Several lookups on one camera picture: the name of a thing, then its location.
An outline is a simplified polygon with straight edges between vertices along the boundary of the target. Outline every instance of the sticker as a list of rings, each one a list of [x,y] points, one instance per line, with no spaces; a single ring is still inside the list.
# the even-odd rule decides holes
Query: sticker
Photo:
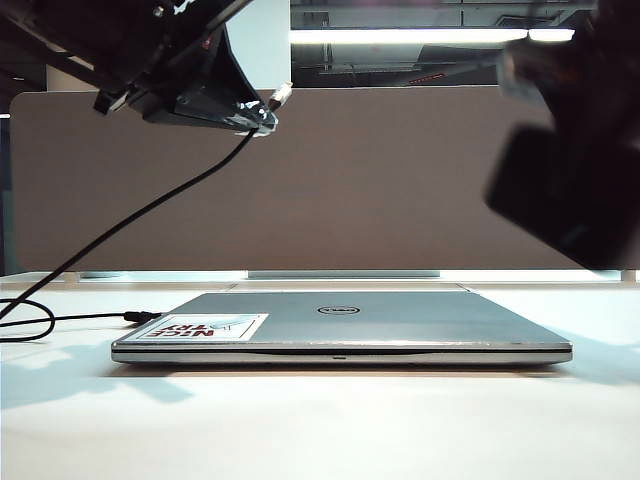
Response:
[[[154,343],[245,342],[268,316],[268,313],[171,314],[128,340]]]

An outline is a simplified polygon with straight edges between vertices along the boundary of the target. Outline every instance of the cubicle divider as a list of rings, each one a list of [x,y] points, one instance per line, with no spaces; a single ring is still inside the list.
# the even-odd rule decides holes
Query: cubicle divider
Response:
[[[12,107],[20,263],[47,270],[132,210],[221,160],[229,131],[152,125],[94,94]],[[296,90],[277,131],[140,219],[78,270],[575,268],[491,212],[509,131],[547,111],[494,87]],[[624,265],[637,268],[639,248]]]

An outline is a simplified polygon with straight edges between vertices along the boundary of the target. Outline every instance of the desk surface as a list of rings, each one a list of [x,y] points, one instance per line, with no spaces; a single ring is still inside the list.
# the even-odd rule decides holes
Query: desk surface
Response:
[[[0,284],[2,296],[25,284]],[[58,315],[205,291],[472,288],[574,342],[545,369],[142,368],[119,319],[2,347],[2,478],[640,478],[640,286],[437,281],[57,283]]]

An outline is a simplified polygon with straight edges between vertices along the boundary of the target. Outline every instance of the ceiling light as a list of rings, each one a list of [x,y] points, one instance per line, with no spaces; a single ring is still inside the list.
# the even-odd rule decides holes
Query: ceiling light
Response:
[[[573,38],[574,30],[568,28],[535,28],[529,30],[531,40],[536,42],[568,42]]]
[[[521,28],[422,28],[422,29],[358,29],[358,30],[291,30],[291,44],[500,44],[527,36]],[[566,41],[573,30],[534,29],[533,40]]]

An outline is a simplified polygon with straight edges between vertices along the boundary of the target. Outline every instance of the black cable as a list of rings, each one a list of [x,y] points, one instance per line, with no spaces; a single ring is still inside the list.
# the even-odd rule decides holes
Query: black cable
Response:
[[[11,299],[0,300],[0,302],[8,302]],[[43,322],[57,322],[59,320],[82,320],[85,318],[109,318],[109,317],[124,317],[125,320],[134,323],[147,323],[149,320],[158,318],[162,313],[151,312],[117,312],[117,313],[85,313],[82,315],[63,315],[61,317],[46,317],[46,318],[34,318],[33,320],[17,320],[15,322],[7,322],[0,325],[2,327],[15,327],[18,325],[30,325],[33,323]]]
[[[0,303],[9,303],[14,301],[15,298],[2,298],[0,299]],[[39,308],[40,310],[42,310],[44,313],[47,314],[47,318],[42,319],[43,321],[49,321],[51,322],[51,324],[49,325],[49,328],[47,328],[44,332],[39,333],[37,335],[31,335],[29,337],[15,337],[15,338],[0,338],[0,343],[12,343],[12,342],[28,342],[31,340],[38,340],[42,337],[46,337],[47,335],[49,335],[54,327],[56,326],[56,320],[55,320],[55,315],[53,314],[53,312],[51,311],[51,309],[49,307],[47,307],[46,305],[43,305],[39,302],[34,302],[33,300],[27,300],[27,299],[23,299],[20,303],[25,303],[27,305],[31,305],[32,307],[36,307]]]
[[[0,299],[0,303],[8,303],[9,304],[6,307],[4,307],[2,309],[2,311],[0,312],[0,320],[2,320],[4,317],[6,317],[9,314],[9,312],[11,312],[13,309],[15,309],[21,303],[26,303],[26,304],[32,305],[34,307],[37,307],[37,308],[40,308],[41,310],[43,310],[49,316],[49,321],[51,321],[51,325],[49,326],[49,328],[47,329],[46,332],[43,332],[43,333],[38,334],[38,335],[34,335],[32,337],[23,337],[23,338],[19,338],[19,339],[11,339],[11,338],[1,339],[0,338],[0,343],[1,342],[7,342],[7,341],[23,341],[24,342],[24,341],[28,341],[28,340],[37,340],[37,339],[42,338],[42,337],[48,335],[49,333],[51,333],[51,331],[53,330],[53,328],[55,326],[55,316],[53,315],[53,312],[51,312],[51,310],[49,310],[44,305],[42,305],[42,304],[40,304],[38,302],[33,302],[33,301],[30,301],[30,300],[27,300],[27,298],[29,298],[35,292],[37,292],[42,287],[47,285],[53,279],[55,279],[56,277],[58,277],[59,275],[61,275],[65,271],[67,271],[67,269],[69,267],[71,267],[76,262],[78,262],[79,260],[84,258],[89,252],[91,252],[96,247],[98,247],[99,245],[104,243],[106,240],[111,238],[113,235],[118,233],[120,230],[122,230],[127,225],[131,224],[132,222],[134,222],[135,220],[137,220],[141,216],[145,215],[146,213],[150,212],[154,208],[156,208],[159,205],[163,204],[167,200],[169,200],[169,199],[175,197],[176,195],[184,192],[188,188],[196,185],[197,183],[200,183],[201,181],[205,180],[209,176],[213,175],[214,173],[216,173],[217,171],[222,169],[229,162],[231,162],[231,160],[233,160],[234,157],[236,155],[238,155],[238,153],[240,153],[242,151],[242,149],[249,143],[249,141],[253,138],[253,136],[255,135],[256,132],[257,132],[257,129],[249,130],[249,132],[242,139],[242,141],[222,161],[218,162],[217,164],[215,164],[214,166],[212,166],[208,170],[205,170],[200,175],[197,175],[196,177],[193,177],[191,180],[188,180],[188,181],[184,182],[182,185],[179,185],[178,187],[174,188],[173,190],[170,190],[169,192],[165,193],[164,195],[161,195],[160,197],[156,198],[155,200],[153,200],[152,202],[148,203],[144,207],[142,207],[139,210],[136,210],[135,212],[133,212],[131,215],[126,217],[124,220],[118,222],[116,225],[114,225],[109,230],[104,232],[102,235],[98,236],[95,240],[90,242],[83,249],[81,249],[76,254],[71,256],[68,260],[63,262],[60,266],[58,266],[51,273],[49,273],[44,278],[42,278],[40,281],[38,281],[37,283],[35,283],[31,287],[29,287],[27,290],[25,290],[18,297],[11,298],[11,299]]]
[[[542,7],[542,5],[546,3],[547,3],[547,0],[533,0],[529,4],[529,8],[527,9],[527,17],[525,20],[525,23],[526,23],[525,27],[527,30],[531,30],[532,28],[535,27],[536,12],[540,7]]]

